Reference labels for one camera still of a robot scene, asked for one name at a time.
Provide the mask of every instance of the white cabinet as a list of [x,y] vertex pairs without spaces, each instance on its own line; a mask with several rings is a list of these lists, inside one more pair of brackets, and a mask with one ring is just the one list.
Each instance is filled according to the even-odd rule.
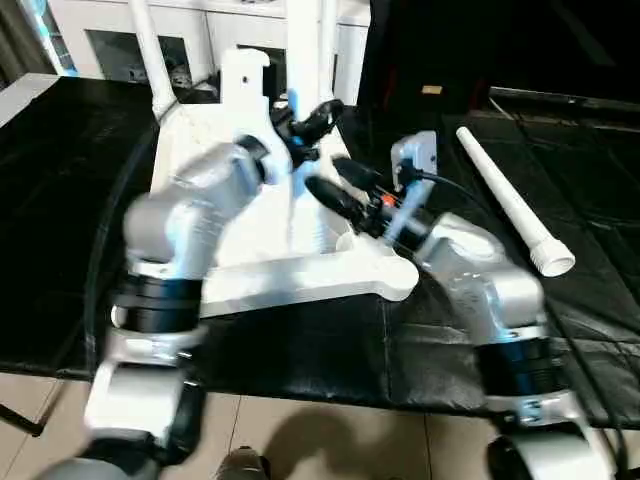
[[[265,50],[286,82],[284,0],[147,0],[174,84],[213,73],[231,47]],[[145,72],[127,0],[49,0],[80,76],[142,80]],[[334,93],[347,105],[358,99],[370,20],[369,0],[341,0]]]
[[[285,49],[287,27],[284,18],[250,16],[237,13],[208,13],[214,58],[234,47],[254,47],[264,50],[276,68],[279,79],[286,78]],[[358,100],[360,76],[367,43],[367,27],[338,25],[336,41],[336,65],[334,94],[347,105]]]
[[[126,3],[49,0],[49,5],[80,76],[124,81],[144,78]],[[214,71],[204,12],[152,5],[151,15],[174,84],[188,86]]]

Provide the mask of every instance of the pipe end cap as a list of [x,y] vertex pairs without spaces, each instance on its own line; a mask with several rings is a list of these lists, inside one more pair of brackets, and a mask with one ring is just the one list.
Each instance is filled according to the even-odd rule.
[[549,237],[531,250],[531,261],[545,277],[557,277],[573,268],[576,257],[560,240]]

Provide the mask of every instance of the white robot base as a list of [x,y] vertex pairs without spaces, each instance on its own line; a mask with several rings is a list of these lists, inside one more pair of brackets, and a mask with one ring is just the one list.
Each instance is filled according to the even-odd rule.
[[[418,282],[416,267],[382,242],[356,236],[344,219],[300,188],[300,173],[288,173],[291,160],[261,91],[266,64],[263,52],[229,51],[222,63],[221,103],[180,105],[161,125],[152,190],[238,134],[253,135],[269,148],[271,161],[282,163],[275,170],[283,177],[265,185],[225,229],[203,286],[201,316],[366,293],[405,299]],[[320,152],[310,169],[339,180],[331,158],[348,152],[337,129],[321,141]]]

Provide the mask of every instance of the white pipe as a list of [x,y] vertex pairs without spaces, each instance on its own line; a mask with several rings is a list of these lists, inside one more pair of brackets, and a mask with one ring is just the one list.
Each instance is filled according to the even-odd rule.
[[331,100],[333,95],[333,64],[335,59],[338,0],[322,0],[320,21],[320,97]]
[[296,120],[320,103],[319,0],[287,0],[287,93]]
[[171,81],[164,63],[160,42],[156,36],[151,9],[146,0],[129,0],[133,23],[136,27],[138,45],[147,70],[149,85],[153,92],[153,113],[156,118],[162,115],[176,101],[171,89]]
[[456,135],[511,223],[529,247],[531,261],[540,273],[545,277],[557,277],[568,272],[576,263],[573,253],[564,243],[551,235],[469,129],[460,127]]

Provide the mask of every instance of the cabinet door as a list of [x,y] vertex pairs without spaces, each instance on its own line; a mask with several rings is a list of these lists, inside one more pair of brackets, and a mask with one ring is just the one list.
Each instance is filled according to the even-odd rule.
[[367,46],[367,27],[338,25],[338,57],[335,66],[333,93],[345,105],[358,103],[360,78]]
[[[51,11],[82,77],[141,81],[146,71],[127,4],[49,0]],[[151,7],[172,83],[190,86],[214,70],[203,12]]]
[[[207,14],[214,58],[222,58],[229,48],[253,47],[269,55],[276,65],[278,94],[286,91],[287,24],[282,18],[257,17],[230,13]],[[338,25],[334,93],[347,105],[355,105],[360,88],[360,75],[367,28]]]

